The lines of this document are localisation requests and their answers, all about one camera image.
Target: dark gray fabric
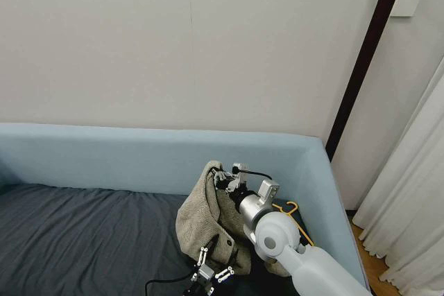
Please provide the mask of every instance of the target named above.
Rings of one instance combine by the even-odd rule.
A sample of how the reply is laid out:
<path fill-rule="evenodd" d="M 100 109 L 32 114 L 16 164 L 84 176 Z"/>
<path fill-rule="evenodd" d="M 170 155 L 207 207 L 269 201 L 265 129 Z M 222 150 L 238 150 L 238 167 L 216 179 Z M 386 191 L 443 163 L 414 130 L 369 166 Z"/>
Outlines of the dark gray fabric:
<path fill-rule="evenodd" d="M 192 268 L 175 232 L 184 195 L 36 184 L 0 191 L 2 296 L 143 295 L 147 280 Z M 296 295 L 289 278 L 252 259 L 252 274 L 227 281 L 219 295 Z M 189 284 L 153 284 L 149 295 L 179 296 Z"/>

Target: white curtain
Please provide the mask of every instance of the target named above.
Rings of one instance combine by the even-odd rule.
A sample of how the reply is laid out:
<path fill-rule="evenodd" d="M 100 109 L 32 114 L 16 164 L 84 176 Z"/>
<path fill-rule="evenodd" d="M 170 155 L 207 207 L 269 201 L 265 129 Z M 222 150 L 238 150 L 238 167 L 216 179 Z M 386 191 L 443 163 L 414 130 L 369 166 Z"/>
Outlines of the white curtain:
<path fill-rule="evenodd" d="M 444 294 L 444 59 L 353 223 L 402 295 Z"/>

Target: dark wooden door frame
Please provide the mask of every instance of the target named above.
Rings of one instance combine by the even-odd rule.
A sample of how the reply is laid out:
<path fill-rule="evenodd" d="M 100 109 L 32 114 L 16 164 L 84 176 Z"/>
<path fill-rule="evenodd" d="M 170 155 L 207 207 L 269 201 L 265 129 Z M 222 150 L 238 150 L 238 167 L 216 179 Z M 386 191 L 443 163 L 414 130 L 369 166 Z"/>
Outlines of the dark wooden door frame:
<path fill-rule="evenodd" d="M 389 19 L 394 3 L 395 0 L 377 1 L 375 11 L 373 12 L 370 24 L 368 25 L 366 36 L 362 42 L 361 49 L 359 50 L 352 75 L 348 81 L 341 105 L 334 120 L 332 131 L 328 137 L 327 145 L 325 146 L 330 161 L 332 161 L 336 148 L 341 140 L 348 117 L 352 112 L 353 105 L 355 104 L 359 90 L 361 89 L 362 82 L 366 77 L 367 70 L 376 52 L 377 45 L 381 39 L 382 32 Z"/>

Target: beige knit sweater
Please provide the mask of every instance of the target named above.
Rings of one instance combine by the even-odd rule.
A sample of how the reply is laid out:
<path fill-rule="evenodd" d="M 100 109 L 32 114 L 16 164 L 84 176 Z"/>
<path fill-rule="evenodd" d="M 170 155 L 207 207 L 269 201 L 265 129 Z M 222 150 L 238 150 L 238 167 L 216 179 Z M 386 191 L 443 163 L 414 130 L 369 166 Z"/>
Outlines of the beige knit sweater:
<path fill-rule="evenodd" d="M 202 175 L 188 198 L 179 208 L 176 218 L 176 234 L 182 252 L 198 260 L 200 248 L 219 235 L 210 261 L 213 268 L 224 269 L 236 254 L 232 265 L 235 274 L 250 273 L 250 250 L 243 230 L 241 215 L 236 211 L 234 202 L 225 191 L 214 188 L 212 168 L 222 168 L 221 162 L 210 161 L 203 169 Z M 269 272 L 281 276 L 288 273 L 280 264 L 266 265 Z"/>

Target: light blue sofa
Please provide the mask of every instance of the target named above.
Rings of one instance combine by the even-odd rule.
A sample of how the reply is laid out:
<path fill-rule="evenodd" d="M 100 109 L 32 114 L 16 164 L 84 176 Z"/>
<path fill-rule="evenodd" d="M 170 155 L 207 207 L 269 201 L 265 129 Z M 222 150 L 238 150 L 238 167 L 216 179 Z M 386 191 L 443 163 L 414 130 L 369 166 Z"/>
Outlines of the light blue sofa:
<path fill-rule="evenodd" d="M 320 139 L 293 134 L 0 123 L 0 186 L 40 183 L 188 194 L 205 164 L 272 175 L 316 244 L 368 288 Z M 253 178 L 249 187 L 257 189 Z"/>

